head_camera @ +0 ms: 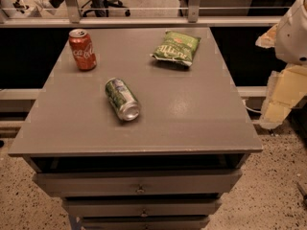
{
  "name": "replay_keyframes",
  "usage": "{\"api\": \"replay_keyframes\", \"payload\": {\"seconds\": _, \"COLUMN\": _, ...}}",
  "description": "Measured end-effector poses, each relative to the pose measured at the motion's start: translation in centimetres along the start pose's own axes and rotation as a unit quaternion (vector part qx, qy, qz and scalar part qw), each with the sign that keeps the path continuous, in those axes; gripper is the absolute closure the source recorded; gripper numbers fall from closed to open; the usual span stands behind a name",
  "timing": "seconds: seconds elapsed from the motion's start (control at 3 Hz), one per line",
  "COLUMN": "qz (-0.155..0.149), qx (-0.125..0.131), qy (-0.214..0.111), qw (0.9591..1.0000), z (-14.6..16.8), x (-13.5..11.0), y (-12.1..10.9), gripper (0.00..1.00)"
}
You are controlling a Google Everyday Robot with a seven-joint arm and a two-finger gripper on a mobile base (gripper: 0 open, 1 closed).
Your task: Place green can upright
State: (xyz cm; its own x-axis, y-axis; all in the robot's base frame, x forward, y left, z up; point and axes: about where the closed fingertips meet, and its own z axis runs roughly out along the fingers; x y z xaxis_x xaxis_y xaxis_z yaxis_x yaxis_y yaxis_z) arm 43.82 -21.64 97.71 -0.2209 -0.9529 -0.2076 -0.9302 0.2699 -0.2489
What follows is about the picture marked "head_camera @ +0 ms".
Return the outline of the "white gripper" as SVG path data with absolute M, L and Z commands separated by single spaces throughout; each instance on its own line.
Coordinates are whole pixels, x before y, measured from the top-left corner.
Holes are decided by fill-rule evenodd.
M 278 26 L 272 26 L 255 42 L 266 49 L 273 48 L 274 44 L 276 57 L 291 64 L 281 72 L 272 71 L 269 76 L 260 116 L 260 127 L 264 129 L 280 126 L 307 94 L 306 0 L 295 0 Z

